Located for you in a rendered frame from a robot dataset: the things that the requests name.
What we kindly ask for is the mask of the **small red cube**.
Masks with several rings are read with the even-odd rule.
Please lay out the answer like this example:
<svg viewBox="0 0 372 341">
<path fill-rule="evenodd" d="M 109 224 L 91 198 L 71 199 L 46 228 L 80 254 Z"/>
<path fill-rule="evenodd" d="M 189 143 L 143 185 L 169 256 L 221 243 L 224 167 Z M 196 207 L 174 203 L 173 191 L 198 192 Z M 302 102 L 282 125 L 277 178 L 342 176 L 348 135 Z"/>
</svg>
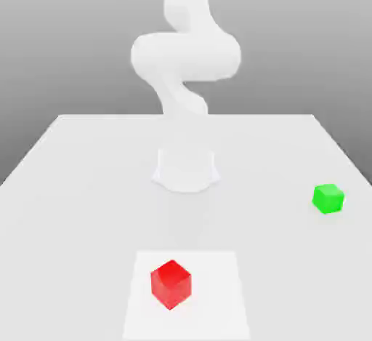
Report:
<svg viewBox="0 0 372 341">
<path fill-rule="evenodd" d="M 169 260 L 150 273 L 153 296 L 168 310 L 192 294 L 192 276 L 177 261 Z"/>
</svg>

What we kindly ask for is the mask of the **small green cube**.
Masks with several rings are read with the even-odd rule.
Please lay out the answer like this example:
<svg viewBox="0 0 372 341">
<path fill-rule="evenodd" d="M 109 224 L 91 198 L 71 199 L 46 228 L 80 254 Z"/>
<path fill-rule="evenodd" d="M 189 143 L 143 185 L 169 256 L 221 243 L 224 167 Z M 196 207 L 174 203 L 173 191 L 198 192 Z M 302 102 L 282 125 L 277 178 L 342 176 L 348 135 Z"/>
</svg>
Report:
<svg viewBox="0 0 372 341">
<path fill-rule="evenodd" d="M 317 185 L 313 191 L 312 204 L 323 214 L 340 212 L 344 197 L 344 192 L 335 184 Z"/>
</svg>

